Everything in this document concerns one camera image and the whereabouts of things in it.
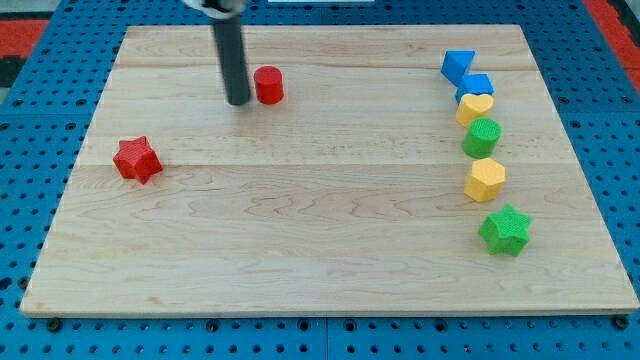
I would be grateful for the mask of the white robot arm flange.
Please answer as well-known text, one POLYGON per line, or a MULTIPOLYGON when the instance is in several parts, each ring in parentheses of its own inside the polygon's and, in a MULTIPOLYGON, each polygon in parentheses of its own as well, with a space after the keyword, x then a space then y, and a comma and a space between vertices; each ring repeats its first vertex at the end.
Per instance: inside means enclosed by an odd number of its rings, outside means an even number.
POLYGON ((182 2, 217 20, 226 20, 241 14, 247 4, 247 0, 182 0, 182 2))

